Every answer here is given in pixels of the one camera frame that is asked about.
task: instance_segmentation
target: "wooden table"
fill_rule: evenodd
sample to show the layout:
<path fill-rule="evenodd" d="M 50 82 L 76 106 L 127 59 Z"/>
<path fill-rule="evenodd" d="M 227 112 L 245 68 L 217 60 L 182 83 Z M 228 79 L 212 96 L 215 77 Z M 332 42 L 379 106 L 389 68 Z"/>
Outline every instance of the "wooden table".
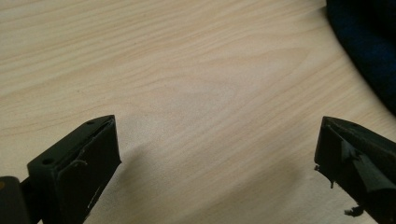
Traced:
<path fill-rule="evenodd" d="M 324 1 L 1 1 L 0 175 L 116 115 L 86 223 L 374 223 L 314 171 L 322 116 L 396 139 Z"/>

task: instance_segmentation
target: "black robotic claw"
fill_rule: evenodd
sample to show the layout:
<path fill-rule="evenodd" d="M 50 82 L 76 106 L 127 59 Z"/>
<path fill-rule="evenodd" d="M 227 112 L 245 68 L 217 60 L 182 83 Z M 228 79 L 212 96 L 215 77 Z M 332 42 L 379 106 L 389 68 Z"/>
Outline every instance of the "black robotic claw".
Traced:
<path fill-rule="evenodd" d="M 83 223 L 119 164 L 114 116 L 87 121 L 30 161 L 22 183 L 0 177 L 0 222 Z"/>
<path fill-rule="evenodd" d="M 356 123 L 324 117 L 315 163 L 358 203 L 346 214 L 364 209 L 378 223 L 396 223 L 396 143 Z"/>

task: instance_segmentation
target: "light wood surface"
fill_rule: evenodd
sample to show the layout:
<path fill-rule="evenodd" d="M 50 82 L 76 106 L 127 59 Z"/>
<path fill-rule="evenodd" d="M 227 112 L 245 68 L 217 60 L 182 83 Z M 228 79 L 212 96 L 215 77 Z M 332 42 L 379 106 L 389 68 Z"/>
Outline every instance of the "light wood surface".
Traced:
<path fill-rule="evenodd" d="M 86 223 L 374 223 L 314 171 L 322 116 L 396 140 L 323 0 L 0 1 L 0 175 L 116 115 Z"/>

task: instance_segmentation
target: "black object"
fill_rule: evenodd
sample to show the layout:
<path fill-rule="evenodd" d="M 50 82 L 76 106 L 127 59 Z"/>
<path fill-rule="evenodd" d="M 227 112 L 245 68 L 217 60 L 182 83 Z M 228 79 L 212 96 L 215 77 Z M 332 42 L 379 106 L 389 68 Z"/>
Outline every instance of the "black object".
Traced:
<path fill-rule="evenodd" d="M 337 182 L 378 223 L 396 223 L 396 144 L 346 120 L 324 117 L 316 170 Z"/>
<path fill-rule="evenodd" d="M 21 184 L 0 177 L 0 222 L 83 223 L 119 164 L 114 116 L 92 119 L 30 161 Z"/>
<path fill-rule="evenodd" d="M 327 0 L 327 15 L 352 62 L 396 115 L 396 0 Z"/>

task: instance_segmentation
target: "dark blue fabric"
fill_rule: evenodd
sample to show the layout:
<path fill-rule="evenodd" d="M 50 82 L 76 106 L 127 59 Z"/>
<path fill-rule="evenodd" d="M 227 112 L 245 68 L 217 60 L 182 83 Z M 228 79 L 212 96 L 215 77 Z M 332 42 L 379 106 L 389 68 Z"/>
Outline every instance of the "dark blue fabric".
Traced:
<path fill-rule="evenodd" d="M 396 115 L 396 0 L 327 0 L 330 24 L 352 62 Z"/>

